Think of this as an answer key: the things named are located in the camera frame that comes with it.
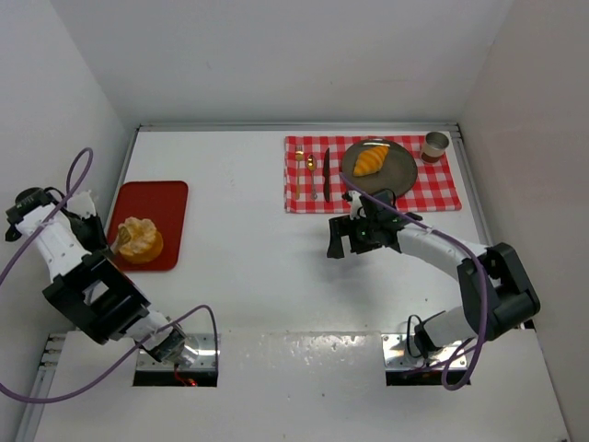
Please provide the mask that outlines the orange croissant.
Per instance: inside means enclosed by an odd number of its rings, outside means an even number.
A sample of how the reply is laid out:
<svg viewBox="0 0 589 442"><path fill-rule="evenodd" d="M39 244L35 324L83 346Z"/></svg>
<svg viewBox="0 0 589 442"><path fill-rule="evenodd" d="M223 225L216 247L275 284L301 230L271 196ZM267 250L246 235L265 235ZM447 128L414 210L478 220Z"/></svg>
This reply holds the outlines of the orange croissant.
<svg viewBox="0 0 589 442"><path fill-rule="evenodd" d="M363 177L377 173L383 168L389 152L387 145L375 145L363 150L356 158L353 167L354 177Z"/></svg>

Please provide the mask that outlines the metal tongs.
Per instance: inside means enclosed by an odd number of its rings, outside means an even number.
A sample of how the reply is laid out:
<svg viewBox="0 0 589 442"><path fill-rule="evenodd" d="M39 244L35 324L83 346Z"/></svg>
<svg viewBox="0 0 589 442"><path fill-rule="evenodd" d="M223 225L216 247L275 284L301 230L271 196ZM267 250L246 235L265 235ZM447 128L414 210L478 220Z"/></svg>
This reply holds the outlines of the metal tongs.
<svg viewBox="0 0 589 442"><path fill-rule="evenodd" d="M131 241L131 239L132 235L129 229L126 226L121 226L118 228L118 233L114 241L106 248L104 248L102 252L109 257L114 257L120 252L121 248L125 244Z"/></svg>

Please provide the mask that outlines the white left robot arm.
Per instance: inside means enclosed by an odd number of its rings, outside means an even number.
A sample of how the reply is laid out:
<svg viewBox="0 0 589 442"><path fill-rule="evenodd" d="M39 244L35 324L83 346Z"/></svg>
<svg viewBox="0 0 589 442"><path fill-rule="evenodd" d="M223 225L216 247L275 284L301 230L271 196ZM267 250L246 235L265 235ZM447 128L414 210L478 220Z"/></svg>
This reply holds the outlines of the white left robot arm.
<svg viewBox="0 0 589 442"><path fill-rule="evenodd" d="M16 197L6 216L7 240L31 239L48 266L45 298L94 342L129 338L159 363L189 363L184 331L153 309L112 261L89 192L59 207L48 190L29 188Z"/></svg>

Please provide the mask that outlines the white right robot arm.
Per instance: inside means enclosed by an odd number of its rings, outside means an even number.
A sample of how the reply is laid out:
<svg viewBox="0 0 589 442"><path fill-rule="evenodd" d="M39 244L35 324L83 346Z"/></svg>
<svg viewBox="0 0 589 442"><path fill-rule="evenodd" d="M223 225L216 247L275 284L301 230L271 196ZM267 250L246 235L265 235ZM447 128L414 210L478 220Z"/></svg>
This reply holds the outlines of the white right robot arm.
<svg viewBox="0 0 589 442"><path fill-rule="evenodd" d="M457 281L461 304L419 320L407 339L414 358L425 359L456 341L491 342L540 311L540 301L515 249L474 244L427 227L422 217L398 211L388 191L344 193L348 215L329 221L327 255L341 259L342 240L363 254L392 249L418 258Z"/></svg>

